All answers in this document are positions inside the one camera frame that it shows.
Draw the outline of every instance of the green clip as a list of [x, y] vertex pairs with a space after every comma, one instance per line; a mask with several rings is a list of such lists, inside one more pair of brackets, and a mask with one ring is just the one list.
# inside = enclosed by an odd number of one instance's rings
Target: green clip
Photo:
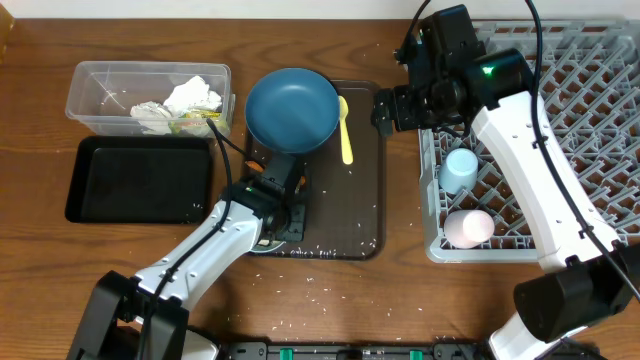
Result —
[[422, 351], [411, 350], [409, 352], [409, 360], [422, 360], [422, 356]]
[[293, 360], [293, 349], [280, 349], [280, 360]]

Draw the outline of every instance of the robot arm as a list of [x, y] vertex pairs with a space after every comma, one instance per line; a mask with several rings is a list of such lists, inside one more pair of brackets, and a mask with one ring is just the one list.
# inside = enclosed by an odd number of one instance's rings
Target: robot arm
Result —
[[145, 359], [214, 360], [217, 346], [187, 328], [189, 311], [222, 272], [238, 257], [271, 241], [301, 241], [304, 234], [303, 166], [299, 159], [274, 154], [261, 175], [231, 187], [231, 199], [220, 200], [209, 217], [167, 256], [133, 278], [107, 273], [94, 288], [67, 355], [78, 359], [133, 359], [137, 336], [118, 327], [149, 316], [152, 294], [167, 270], [199, 243], [221, 220], [225, 224], [182, 262], [160, 290], [152, 312]]
[[[600, 256], [588, 239], [580, 237], [580, 226], [558, 190], [540, 151], [534, 148], [529, 106], [531, 94], [521, 92], [499, 100], [500, 107], [483, 108], [472, 123], [477, 138], [487, 147], [502, 170], [522, 209], [538, 252], [538, 261], [545, 272], [556, 272], [567, 266], [567, 259], [577, 256], [581, 262]], [[546, 113], [538, 101], [538, 118], [554, 165], [562, 176], [582, 214], [594, 227], [603, 245], [613, 250], [611, 242], [619, 240], [615, 230], [605, 223], [594, 209], [566, 160], [553, 135]], [[571, 336], [585, 326], [569, 332]], [[519, 314], [490, 338], [491, 350], [498, 360], [533, 359], [555, 345], [557, 340], [544, 342], [534, 337]]]
[[[167, 256], [150, 267], [136, 273], [138, 286], [154, 293], [176, 259], [200, 241], [220, 220], [226, 201], [218, 201], [213, 211], [198, 229], [187, 237]], [[200, 297], [218, 279], [220, 274], [237, 258], [256, 246], [262, 232], [263, 220], [252, 209], [235, 201], [231, 202], [226, 224], [204, 245], [192, 254], [173, 275], [172, 281], [162, 289], [163, 299], [176, 298], [182, 307], [191, 311]]]
[[[533, 235], [538, 261], [547, 275], [519, 284], [518, 313], [489, 341], [498, 360], [539, 356], [558, 339], [622, 311], [631, 299], [613, 268], [581, 227], [544, 161], [531, 121], [532, 74], [514, 49], [486, 54], [462, 5], [438, 11], [396, 51], [409, 84], [376, 94], [372, 123], [381, 135], [410, 129], [473, 129], [502, 170]], [[596, 237], [634, 279], [638, 247], [613, 249], [619, 240], [595, 210], [558, 145], [538, 101], [541, 131], [560, 178]]]

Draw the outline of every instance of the black base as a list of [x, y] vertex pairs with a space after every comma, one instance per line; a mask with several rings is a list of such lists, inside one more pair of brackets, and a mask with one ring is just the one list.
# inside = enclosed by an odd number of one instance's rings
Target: black base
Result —
[[[221, 348], [224, 360], [493, 360], [486, 344], [438, 343], [415, 346], [296, 345], [263, 342], [231, 343]], [[595, 346], [562, 343], [549, 360], [596, 360]]]

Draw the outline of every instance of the green led light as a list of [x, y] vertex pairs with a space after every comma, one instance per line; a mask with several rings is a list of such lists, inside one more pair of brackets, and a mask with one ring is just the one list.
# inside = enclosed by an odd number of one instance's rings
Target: green led light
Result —
[[485, 75], [491, 75], [491, 72], [493, 72], [494, 67], [493, 66], [485, 66], [482, 68], [482, 72], [484, 72]]
[[280, 349], [280, 360], [293, 360], [293, 349]]
[[424, 359], [424, 354], [422, 353], [422, 351], [419, 351], [419, 350], [411, 350], [409, 352], [409, 359], [410, 360], [422, 360], [422, 359]]

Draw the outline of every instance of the crumpled paper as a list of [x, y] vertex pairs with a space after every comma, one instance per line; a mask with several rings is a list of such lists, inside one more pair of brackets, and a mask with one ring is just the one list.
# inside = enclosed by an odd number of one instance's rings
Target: crumpled paper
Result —
[[164, 119], [209, 117], [222, 132], [228, 132], [225, 121], [218, 120], [222, 110], [222, 97], [200, 76], [194, 76], [182, 85], [176, 86], [164, 104], [149, 101], [131, 108], [131, 117], [149, 130], [144, 134], [166, 135], [186, 131], [195, 136], [206, 136], [211, 129], [203, 121], [163, 121]]
[[170, 134], [168, 121], [158, 121], [158, 119], [171, 119], [173, 115], [169, 109], [153, 101], [142, 103], [131, 108], [131, 117], [138, 119], [142, 126], [148, 127], [143, 133], [148, 135]]
[[200, 76], [194, 76], [186, 83], [176, 86], [164, 101], [164, 106], [174, 117], [182, 117], [190, 109], [216, 110], [221, 105], [222, 97], [209, 90], [209, 84]]

